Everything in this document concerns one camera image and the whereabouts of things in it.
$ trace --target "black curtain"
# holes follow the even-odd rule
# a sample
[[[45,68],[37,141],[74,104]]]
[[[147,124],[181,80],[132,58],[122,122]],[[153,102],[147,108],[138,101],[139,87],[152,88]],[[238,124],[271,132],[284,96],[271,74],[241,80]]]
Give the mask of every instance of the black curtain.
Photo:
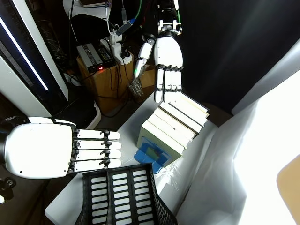
[[[300,38],[298,0],[179,2],[183,86],[229,113]]]

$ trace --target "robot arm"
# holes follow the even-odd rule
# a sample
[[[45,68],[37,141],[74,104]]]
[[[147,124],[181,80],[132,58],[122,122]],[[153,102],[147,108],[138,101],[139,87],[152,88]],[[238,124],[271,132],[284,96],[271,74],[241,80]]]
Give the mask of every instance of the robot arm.
[[[182,33],[179,19],[179,5],[177,0],[158,1],[158,39],[148,39],[139,52],[136,63],[134,79],[143,74],[143,66],[151,55],[154,46],[154,58],[156,65],[156,89],[154,99],[157,103],[162,98],[170,102],[181,92],[181,71],[183,59],[181,49],[175,40]]]
[[[47,179],[121,166],[118,132],[77,129],[65,120],[29,121],[0,135],[0,160],[14,175]]]

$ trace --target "black crate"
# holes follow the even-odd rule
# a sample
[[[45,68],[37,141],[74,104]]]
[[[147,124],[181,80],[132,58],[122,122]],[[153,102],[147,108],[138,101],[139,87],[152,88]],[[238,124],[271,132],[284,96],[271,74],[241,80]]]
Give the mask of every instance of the black crate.
[[[176,225],[156,192],[151,164],[83,174],[78,225]]]

